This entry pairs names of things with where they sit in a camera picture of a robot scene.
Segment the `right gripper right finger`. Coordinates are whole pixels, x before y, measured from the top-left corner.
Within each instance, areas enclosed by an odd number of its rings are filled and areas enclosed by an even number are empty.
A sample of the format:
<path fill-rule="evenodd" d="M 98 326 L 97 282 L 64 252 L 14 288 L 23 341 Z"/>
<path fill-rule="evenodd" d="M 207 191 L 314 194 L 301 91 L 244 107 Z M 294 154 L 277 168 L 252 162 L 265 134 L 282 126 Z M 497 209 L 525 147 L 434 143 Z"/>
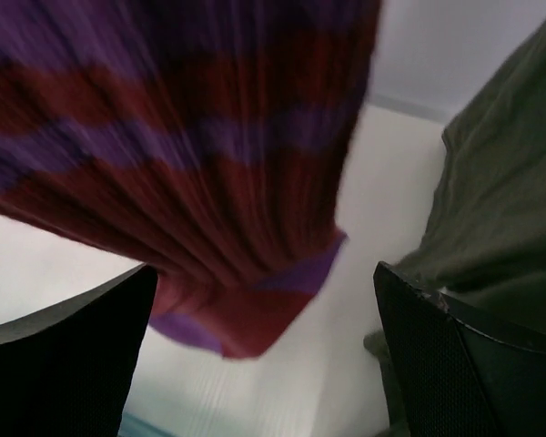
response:
<path fill-rule="evenodd" d="M 373 275 L 384 436 L 546 436 L 546 335 L 409 279 Z"/>

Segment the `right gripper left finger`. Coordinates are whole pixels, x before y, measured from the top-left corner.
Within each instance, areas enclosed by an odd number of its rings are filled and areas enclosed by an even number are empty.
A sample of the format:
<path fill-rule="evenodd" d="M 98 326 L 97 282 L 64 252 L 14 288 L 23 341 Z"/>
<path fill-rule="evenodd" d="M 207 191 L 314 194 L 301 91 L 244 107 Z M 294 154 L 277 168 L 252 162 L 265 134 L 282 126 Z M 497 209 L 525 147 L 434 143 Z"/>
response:
<path fill-rule="evenodd" d="M 0 436 L 119 433 L 157 288 L 137 267 L 0 325 Z"/>

